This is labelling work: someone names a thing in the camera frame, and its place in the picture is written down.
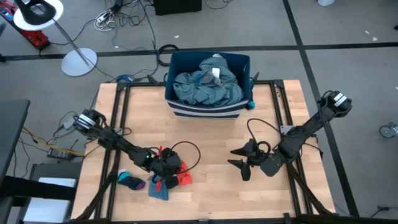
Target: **wooden table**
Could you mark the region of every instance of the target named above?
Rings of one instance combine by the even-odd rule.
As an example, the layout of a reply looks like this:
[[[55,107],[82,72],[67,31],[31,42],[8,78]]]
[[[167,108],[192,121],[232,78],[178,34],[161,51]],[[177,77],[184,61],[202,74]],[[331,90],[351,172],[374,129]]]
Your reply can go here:
[[[284,84],[293,122],[295,125],[303,124],[309,119],[309,115],[300,82],[285,80]],[[227,162],[227,159],[242,159],[229,152],[243,147],[248,141],[250,134],[246,128],[246,121],[249,118],[261,118],[277,127],[269,85],[254,87],[256,109],[244,110],[236,120],[177,118],[164,100],[164,91],[164,87],[131,88],[126,127],[132,129],[132,134],[125,138],[135,145],[145,147],[171,147],[179,141],[192,141],[197,144],[201,150],[201,161],[190,172],[193,184],[177,186],[170,190],[170,200],[167,202],[149,197],[147,187],[144,190],[133,191],[123,185],[117,185],[112,220],[276,218],[283,217],[283,213],[290,213],[290,216],[294,217],[285,166],[274,177],[267,177],[259,167],[252,168],[251,180],[243,182],[240,171]],[[103,113],[108,120],[111,117],[115,92],[116,84],[102,84],[99,89],[96,110]],[[121,117],[123,98],[122,94],[118,121]],[[280,108],[282,114],[285,114],[282,103]],[[251,128],[258,141],[268,141],[271,146],[280,141],[279,133],[265,124],[253,121]],[[307,142],[316,145],[313,138]],[[94,147],[95,142],[87,147],[86,153]],[[196,162],[198,153],[192,146],[181,145],[175,150],[188,166]],[[98,190],[103,158],[102,148],[85,158],[72,218],[82,213]],[[310,146],[303,146],[302,162],[308,186],[324,206],[334,212],[319,152]],[[136,167],[123,152],[119,168],[127,169],[135,177],[144,180],[150,176]],[[297,184],[296,186],[302,211],[305,211],[302,191]],[[106,214],[107,200],[108,194],[105,194],[101,213],[103,217]]]

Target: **black box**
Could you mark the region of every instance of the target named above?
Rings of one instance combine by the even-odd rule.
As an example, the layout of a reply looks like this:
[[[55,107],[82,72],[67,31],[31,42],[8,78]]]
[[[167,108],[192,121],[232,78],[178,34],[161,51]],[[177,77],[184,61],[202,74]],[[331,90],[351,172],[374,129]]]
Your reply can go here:
[[[201,0],[154,0],[158,16],[201,11]]]

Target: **blue basket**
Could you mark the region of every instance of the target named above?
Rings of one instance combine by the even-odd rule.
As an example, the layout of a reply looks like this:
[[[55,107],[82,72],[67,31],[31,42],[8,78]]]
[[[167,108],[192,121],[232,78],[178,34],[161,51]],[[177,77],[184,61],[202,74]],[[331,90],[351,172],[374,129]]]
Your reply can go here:
[[[173,89],[175,77],[183,72],[199,70],[199,64],[214,54],[220,54],[226,59],[229,69],[236,75],[238,84],[243,90],[243,99],[233,105],[217,107],[192,106],[179,101]],[[250,99],[249,77],[250,57],[247,55],[218,52],[177,52],[172,55],[170,62],[170,70],[165,82],[165,99],[176,116],[185,118],[237,118]]]

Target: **yellow wire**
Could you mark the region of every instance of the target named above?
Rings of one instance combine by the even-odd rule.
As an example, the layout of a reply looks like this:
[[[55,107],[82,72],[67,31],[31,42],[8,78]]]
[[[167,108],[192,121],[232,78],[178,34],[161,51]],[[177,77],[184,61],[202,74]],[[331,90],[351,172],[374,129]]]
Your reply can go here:
[[[38,141],[39,143],[43,144],[44,146],[47,146],[47,147],[49,147],[49,148],[51,148],[51,149],[58,150],[58,151],[69,152],[69,153],[71,153],[71,154],[73,154],[73,155],[75,155],[75,156],[85,156],[85,155],[82,154],[82,153],[78,153],[78,152],[75,152],[75,151],[71,151],[71,150],[69,150],[69,149],[63,149],[63,148],[54,147],[54,146],[52,146],[52,145],[49,145],[49,144],[47,144],[42,138],[40,138],[40,137],[38,137],[37,135],[35,135],[32,131],[29,131],[29,130],[26,129],[25,127],[23,127],[23,129],[24,129],[25,131],[27,131],[29,134],[31,134],[31,135],[36,139],[36,141]]]

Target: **white tag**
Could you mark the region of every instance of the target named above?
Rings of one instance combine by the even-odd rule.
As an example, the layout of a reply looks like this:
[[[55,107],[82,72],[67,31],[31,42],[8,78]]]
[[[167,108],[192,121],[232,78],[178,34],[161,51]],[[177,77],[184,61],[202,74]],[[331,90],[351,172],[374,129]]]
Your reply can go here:
[[[213,57],[219,57],[219,58],[223,58],[221,55],[219,54],[213,54]]]
[[[118,170],[118,177],[119,177],[119,175],[121,174],[121,173],[123,173],[123,172],[125,172],[125,171],[127,171],[126,169],[120,169],[120,170]]]
[[[339,93],[339,94],[337,94],[336,97],[334,97],[334,100],[335,100],[335,101],[338,101],[342,96],[343,96],[343,94],[342,94],[342,93]]]
[[[219,69],[219,68],[213,68],[213,69],[211,70],[211,72],[213,72],[213,75],[214,75],[216,78],[220,78],[220,69]]]
[[[340,104],[342,104],[346,100],[347,100],[347,96],[341,97],[341,99],[335,103],[335,107],[339,107]]]

